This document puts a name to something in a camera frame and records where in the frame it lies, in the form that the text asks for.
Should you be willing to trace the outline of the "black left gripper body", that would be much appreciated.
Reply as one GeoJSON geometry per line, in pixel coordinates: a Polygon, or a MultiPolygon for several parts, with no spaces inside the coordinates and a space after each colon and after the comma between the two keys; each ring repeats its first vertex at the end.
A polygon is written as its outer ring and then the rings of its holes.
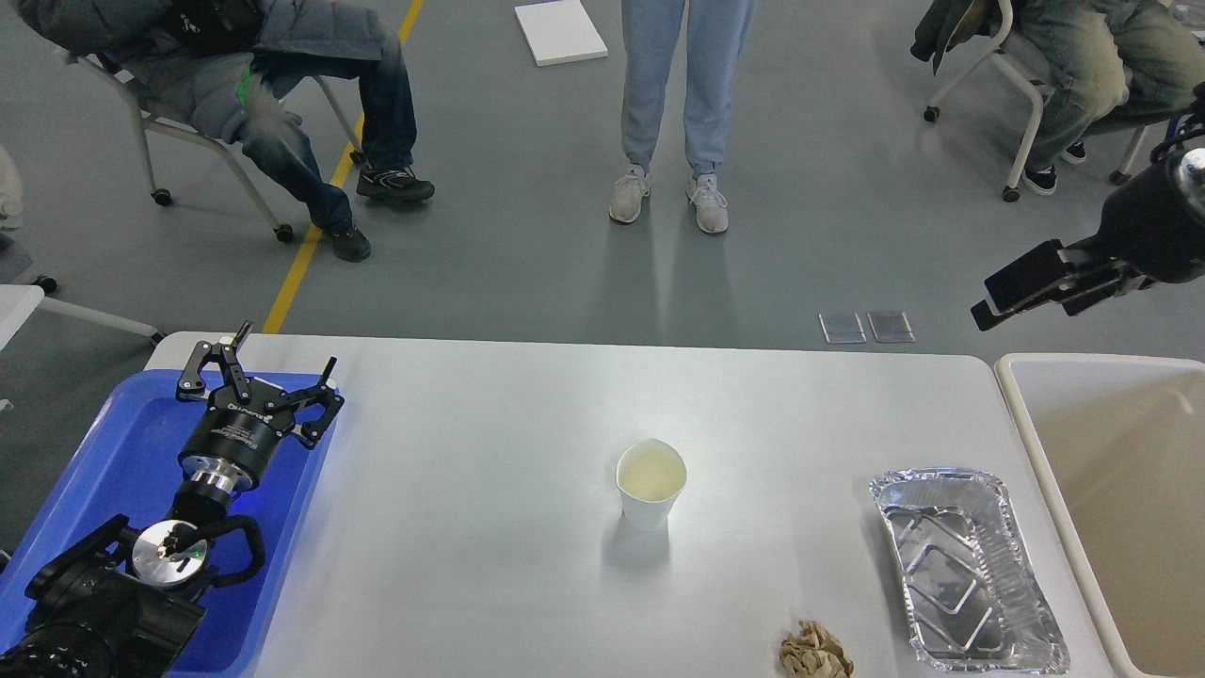
{"type": "Polygon", "coordinates": [[[186,481],[208,482],[222,491],[253,491],[287,437],[277,438],[265,419],[268,399],[283,387],[249,379],[249,403],[237,403],[233,391],[218,391],[186,440],[178,462],[186,481]]]}

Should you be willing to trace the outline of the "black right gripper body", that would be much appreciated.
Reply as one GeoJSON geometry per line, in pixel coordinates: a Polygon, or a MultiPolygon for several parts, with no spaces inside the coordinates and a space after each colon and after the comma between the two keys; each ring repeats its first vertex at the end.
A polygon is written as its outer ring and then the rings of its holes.
{"type": "Polygon", "coordinates": [[[1204,270],[1204,151],[1172,152],[1103,204],[1092,250],[1158,283],[1188,283],[1204,270]]]}

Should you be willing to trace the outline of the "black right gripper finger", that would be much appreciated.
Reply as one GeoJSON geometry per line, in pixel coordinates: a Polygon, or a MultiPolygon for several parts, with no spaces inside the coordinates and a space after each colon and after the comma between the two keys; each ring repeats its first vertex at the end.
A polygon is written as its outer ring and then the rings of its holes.
{"type": "Polygon", "coordinates": [[[1080,276],[1110,265],[1118,261],[1064,248],[1059,240],[1045,241],[984,279],[987,296],[972,305],[970,313],[980,331],[989,331],[1044,303],[1062,306],[1080,276]]]}
{"type": "Polygon", "coordinates": [[[1062,300],[1062,306],[1066,316],[1078,316],[1103,300],[1128,295],[1144,285],[1145,276],[1136,273],[1131,266],[1103,266],[1080,276],[1068,290],[1066,299],[1062,300]]]}

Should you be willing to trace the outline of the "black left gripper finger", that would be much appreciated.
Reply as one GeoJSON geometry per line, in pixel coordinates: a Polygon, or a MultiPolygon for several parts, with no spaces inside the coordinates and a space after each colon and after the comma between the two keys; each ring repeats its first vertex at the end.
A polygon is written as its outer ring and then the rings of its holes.
{"type": "Polygon", "coordinates": [[[315,449],[323,435],[330,428],[339,409],[343,407],[343,396],[331,387],[329,378],[337,362],[336,356],[330,356],[327,369],[319,375],[313,387],[305,387],[292,393],[280,391],[278,395],[268,399],[265,403],[265,419],[268,425],[275,430],[277,438],[293,435],[306,449],[315,449]],[[313,405],[322,409],[321,415],[307,421],[298,421],[296,413],[305,411],[313,405]]]}
{"type": "Polygon", "coordinates": [[[252,387],[249,378],[243,373],[241,362],[237,359],[237,350],[243,340],[249,335],[253,322],[243,322],[242,326],[229,342],[198,342],[186,361],[176,385],[176,399],[178,402],[211,402],[216,394],[223,389],[233,391],[233,399],[237,403],[249,403],[252,399],[252,387]],[[223,387],[210,390],[202,381],[202,367],[214,364],[218,366],[223,378],[223,387]]]}

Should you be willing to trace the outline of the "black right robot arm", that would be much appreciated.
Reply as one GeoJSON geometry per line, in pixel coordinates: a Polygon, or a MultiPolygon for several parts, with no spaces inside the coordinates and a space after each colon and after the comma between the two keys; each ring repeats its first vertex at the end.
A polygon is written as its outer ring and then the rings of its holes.
{"type": "Polygon", "coordinates": [[[1078,316],[1107,297],[1154,284],[1188,283],[1204,270],[1203,86],[1178,134],[1150,152],[1150,167],[1103,202],[1101,226],[1077,243],[1044,241],[984,281],[970,313],[980,331],[1009,317],[1059,303],[1078,316]]]}

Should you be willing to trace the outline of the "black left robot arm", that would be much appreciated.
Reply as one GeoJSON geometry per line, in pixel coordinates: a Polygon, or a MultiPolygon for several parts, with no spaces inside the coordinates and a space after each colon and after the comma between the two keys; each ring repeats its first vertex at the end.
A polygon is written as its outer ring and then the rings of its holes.
{"type": "Polygon", "coordinates": [[[122,382],[2,571],[5,677],[236,677],[258,655],[343,407],[249,375],[249,328],[122,382]]]}

